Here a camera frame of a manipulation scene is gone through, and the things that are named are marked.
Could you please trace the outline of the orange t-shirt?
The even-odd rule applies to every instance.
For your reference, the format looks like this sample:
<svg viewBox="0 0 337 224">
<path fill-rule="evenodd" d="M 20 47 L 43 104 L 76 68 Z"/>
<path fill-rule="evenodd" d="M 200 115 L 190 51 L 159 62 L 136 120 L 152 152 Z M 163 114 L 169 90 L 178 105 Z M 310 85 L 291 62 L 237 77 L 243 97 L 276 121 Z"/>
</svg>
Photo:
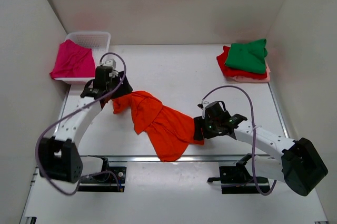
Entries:
<svg viewBox="0 0 337 224">
<path fill-rule="evenodd" d="M 190 144 L 203 146 L 205 140 L 194 140 L 194 121 L 175 109 L 165 106 L 146 91 L 135 91 L 113 100 L 113 113 L 131 109 L 136 134 L 147 133 L 163 162 L 179 159 Z"/>
</svg>

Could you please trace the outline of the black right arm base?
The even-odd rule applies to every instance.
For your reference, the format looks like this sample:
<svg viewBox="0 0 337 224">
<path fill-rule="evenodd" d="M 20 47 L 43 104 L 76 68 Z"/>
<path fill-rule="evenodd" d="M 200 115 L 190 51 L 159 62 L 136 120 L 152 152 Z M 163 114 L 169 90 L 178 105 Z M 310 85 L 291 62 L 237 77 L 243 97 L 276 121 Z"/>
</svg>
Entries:
<svg viewBox="0 0 337 224">
<path fill-rule="evenodd" d="M 246 168 L 251 159 L 252 155 L 246 154 L 233 165 L 219 166 L 219 176 L 209 177 L 207 183 L 220 185 L 222 194 L 260 194 Z"/>
</svg>

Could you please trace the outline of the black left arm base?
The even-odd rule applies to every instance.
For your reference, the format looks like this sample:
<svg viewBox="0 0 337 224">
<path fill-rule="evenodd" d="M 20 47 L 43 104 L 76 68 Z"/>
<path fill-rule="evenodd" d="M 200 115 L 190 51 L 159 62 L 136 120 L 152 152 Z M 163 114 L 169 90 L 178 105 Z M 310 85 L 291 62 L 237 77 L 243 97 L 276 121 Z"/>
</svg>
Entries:
<svg viewBox="0 0 337 224">
<path fill-rule="evenodd" d="M 126 163 L 114 164 L 99 155 L 88 155 L 83 161 L 82 179 L 79 192 L 118 192 L 125 191 L 127 175 Z"/>
</svg>

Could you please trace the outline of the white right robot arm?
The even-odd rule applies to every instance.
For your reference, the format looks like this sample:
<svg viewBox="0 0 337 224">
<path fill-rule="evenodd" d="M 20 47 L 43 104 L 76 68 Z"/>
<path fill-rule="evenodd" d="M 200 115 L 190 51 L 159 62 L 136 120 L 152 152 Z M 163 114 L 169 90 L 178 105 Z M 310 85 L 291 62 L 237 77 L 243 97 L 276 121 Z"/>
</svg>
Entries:
<svg viewBox="0 0 337 224">
<path fill-rule="evenodd" d="M 227 187 L 271 179 L 284 182 L 298 195 L 307 196 L 328 174 L 310 140 L 285 138 L 254 126 L 240 114 L 230 115 L 223 101 L 201 103 L 198 107 L 202 109 L 202 115 L 194 118 L 196 141 L 229 136 L 250 144 L 253 150 L 268 154 L 258 157 L 248 153 L 235 166 L 221 168 L 220 177 L 208 178 L 209 183 L 218 180 Z"/>
</svg>

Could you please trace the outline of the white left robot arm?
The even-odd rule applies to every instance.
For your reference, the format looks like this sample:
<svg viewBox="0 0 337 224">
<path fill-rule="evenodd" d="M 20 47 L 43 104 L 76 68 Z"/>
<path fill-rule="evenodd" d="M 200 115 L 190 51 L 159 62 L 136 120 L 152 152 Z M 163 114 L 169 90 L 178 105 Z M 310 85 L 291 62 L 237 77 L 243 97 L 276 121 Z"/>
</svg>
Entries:
<svg viewBox="0 0 337 224">
<path fill-rule="evenodd" d="M 51 137 L 41 137 L 37 143 L 36 158 L 40 175 L 53 180 L 75 183 L 81 176 L 92 174 L 104 181 L 110 176 L 110 167 L 99 157 L 85 162 L 78 145 L 95 117 L 109 100 L 133 91 L 125 71 L 112 66 L 98 66 L 95 78 L 89 80 L 80 94 L 76 110 L 65 116 Z"/>
</svg>

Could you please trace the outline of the white plastic basket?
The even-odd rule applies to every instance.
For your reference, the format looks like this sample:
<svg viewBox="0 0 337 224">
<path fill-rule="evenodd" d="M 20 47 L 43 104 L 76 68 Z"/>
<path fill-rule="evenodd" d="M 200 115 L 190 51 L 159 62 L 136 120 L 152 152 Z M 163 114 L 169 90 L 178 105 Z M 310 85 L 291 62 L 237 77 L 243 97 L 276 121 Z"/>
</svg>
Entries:
<svg viewBox="0 0 337 224">
<path fill-rule="evenodd" d="M 99 31 L 81 31 L 69 33 L 66 40 L 71 40 L 74 43 L 92 49 L 95 67 L 99 66 L 99 60 L 102 55 L 108 52 L 110 46 L 111 35 L 108 32 Z M 94 77 L 80 77 L 80 78 L 56 78 L 55 80 L 63 81 L 67 84 L 81 84 L 84 85 Z"/>
</svg>

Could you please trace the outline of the pink folded t-shirt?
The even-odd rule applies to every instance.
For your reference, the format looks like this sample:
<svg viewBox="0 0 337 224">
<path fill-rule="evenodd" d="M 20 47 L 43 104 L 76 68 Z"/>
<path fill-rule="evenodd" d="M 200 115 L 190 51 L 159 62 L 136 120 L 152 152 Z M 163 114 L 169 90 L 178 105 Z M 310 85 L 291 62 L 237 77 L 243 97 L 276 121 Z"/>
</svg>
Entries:
<svg viewBox="0 0 337 224">
<path fill-rule="evenodd" d="M 244 75 L 234 76 L 232 79 L 244 83 L 267 83 L 270 81 L 270 72 L 270 68 L 268 64 L 266 64 L 266 71 L 264 74 L 243 72 Z"/>
</svg>

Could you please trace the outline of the red folded t-shirt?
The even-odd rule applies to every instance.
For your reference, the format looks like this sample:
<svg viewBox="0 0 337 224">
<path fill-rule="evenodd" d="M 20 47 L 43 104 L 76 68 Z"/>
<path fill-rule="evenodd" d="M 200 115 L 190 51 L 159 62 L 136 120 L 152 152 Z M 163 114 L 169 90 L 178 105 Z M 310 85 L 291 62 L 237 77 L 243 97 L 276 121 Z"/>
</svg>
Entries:
<svg viewBox="0 0 337 224">
<path fill-rule="evenodd" d="M 232 77 L 238 76 L 238 75 L 244 75 L 243 72 L 246 72 L 246 71 L 233 69 L 233 68 L 230 68 L 230 67 L 225 65 L 225 61 L 228 57 L 229 50 L 230 50 L 229 46 L 223 46 L 222 54 L 220 54 L 216 57 L 216 60 L 217 60 L 217 63 L 220 67 L 221 72 L 223 73 L 223 75 L 225 77 L 229 77 L 229 78 L 232 78 Z"/>
</svg>

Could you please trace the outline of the magenta t-shirt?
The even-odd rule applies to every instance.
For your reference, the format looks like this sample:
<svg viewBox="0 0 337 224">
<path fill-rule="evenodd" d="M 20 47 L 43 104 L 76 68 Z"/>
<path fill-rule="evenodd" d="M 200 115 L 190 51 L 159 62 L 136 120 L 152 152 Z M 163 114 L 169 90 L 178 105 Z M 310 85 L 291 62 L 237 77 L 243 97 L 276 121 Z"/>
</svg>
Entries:
<svg viewBox="0 0 337 224">
<path fill-rule="evenodd" d="M 95 68 L 92 49 L 66 40 L 59 46 L 54 68 L 49 75 L 52 79 L 94 77 Z"/>
</svg>

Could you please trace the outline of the green folded t-shirt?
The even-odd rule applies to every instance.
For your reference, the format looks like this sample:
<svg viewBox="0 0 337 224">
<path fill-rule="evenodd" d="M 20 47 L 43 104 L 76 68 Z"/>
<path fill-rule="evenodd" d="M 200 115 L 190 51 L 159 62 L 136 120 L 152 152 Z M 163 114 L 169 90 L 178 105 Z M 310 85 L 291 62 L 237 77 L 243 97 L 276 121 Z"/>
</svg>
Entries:
<svg viewBox="0 0 337 224">
<path fill-rule="evenodd" d="M 267 40 L 259 39 L 248 43 L 232 43 L 225 65 L 232 69 L 254 74 L 266 72 Z"/>
</svg>

